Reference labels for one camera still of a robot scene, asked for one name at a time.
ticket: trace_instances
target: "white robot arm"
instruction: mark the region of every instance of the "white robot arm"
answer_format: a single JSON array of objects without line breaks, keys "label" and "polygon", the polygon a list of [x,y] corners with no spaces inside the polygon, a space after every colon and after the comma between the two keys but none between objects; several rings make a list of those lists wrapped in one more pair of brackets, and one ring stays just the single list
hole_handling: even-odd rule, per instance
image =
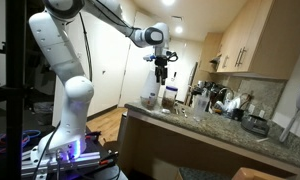
[{"label": "white robot arm", "polygon": [[80,10],[110,24],[129,37],[138,47],[153,46],[154,54],[147,60],[155,60],[157,82],[161,80],[164,84],[167,61],[173,57],[177,59],[177,56],[168,51],[170,37],[166,24],[157,23],[144,30],[131,27],[122,20],[121,8],[116,0],[43,0],[43,2],[46,9],[33,15],[29,19],[29,25],[41,51],[63,83],[65,96],[57,131],[53,136],[51,133],[42,138],[38,147],[31,151],[31,159],[36,162],[39,157],[49,160],[60,155],[63,160],[69,161],[78,158],[86,149],[87,111],[94,94],[93,85],[85,77],[66,33],[66,26]]}]

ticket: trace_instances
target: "ceiling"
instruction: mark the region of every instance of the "ceiling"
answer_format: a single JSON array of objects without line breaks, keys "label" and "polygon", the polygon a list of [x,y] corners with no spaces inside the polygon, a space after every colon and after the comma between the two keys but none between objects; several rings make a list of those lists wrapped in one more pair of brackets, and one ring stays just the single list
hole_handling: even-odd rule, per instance
[{"label": "ceiling", "polygon": [[[247,0],[175,0],[171,6],[161,0],[133,1],[156,21],[166,23],[172,37],[203,41],[207,32],[223,32]],[[171,16],[182,17],[182,22]],[[181,34],[174,30],[178,25],[183,27]]]}]

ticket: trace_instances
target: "tile backsplash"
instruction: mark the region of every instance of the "tile backsplash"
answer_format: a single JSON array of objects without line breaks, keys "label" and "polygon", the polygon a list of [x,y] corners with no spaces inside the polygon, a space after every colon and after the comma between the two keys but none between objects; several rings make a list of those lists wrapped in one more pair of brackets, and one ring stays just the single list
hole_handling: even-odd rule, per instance
[{"label": "tile backsplash", "polygon": [[215,75],[212,80],[231,88],[235,96],[243,93],[251,94],[253,99],[245,106],[246,109],[253,104],[255,109],[253,115],[259,115],[260,111],[265,112],[264,119],[270,120],[275,111],[277,103],[285,87],[284,80],[269,80],[235,76]]}]

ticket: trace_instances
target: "granite countertop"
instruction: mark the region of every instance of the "granite countertop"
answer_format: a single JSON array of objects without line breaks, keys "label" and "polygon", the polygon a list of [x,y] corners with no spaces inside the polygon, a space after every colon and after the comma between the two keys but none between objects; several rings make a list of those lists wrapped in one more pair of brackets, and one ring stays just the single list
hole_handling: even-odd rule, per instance
[{"label": "granite countertop", "polygon": [[197,122],[192,116],[193,108],[182,104],[178,107],[185,108],[188,118],[183,116],[181,110],[178,115],[162,113],[158,103],[152,109],[148,109],[141,104],[141,101],[136,100],[125,104],[125,107],[189,131],[300,167],[300,138],[290,133],[285,143],[279,142],[282,128],[272,121],[268,121],[270,126],[268,139],[257,142],[263,138],[243,130],[239,121],[206,112],[204,120]]}]

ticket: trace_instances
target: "kitchen counter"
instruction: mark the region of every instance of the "kitchen counter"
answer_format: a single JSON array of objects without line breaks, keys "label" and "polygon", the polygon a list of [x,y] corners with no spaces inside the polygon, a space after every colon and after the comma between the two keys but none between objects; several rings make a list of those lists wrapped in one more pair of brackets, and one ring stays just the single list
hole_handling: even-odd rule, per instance
[{"label": "kitchen counter", "polygon": [[159,104],[147,109],[140,101],[134,101],[125,104],[125,107],[128,108],[128,117],[132,116],[241,156],[280,167],[300,178],[300,138],[291,134],[285,143],[280,143],[278,137],[282,128],[271,121],[268,122],[268,139],[258,142],[263,138],[243,130],[238,121],[205,113],[205,119],[197,122],[192,116],[193,109],[181,104],[178,107],[185,108],[188,118],[184,117],[181,110],[178,115],[162,113]]}]

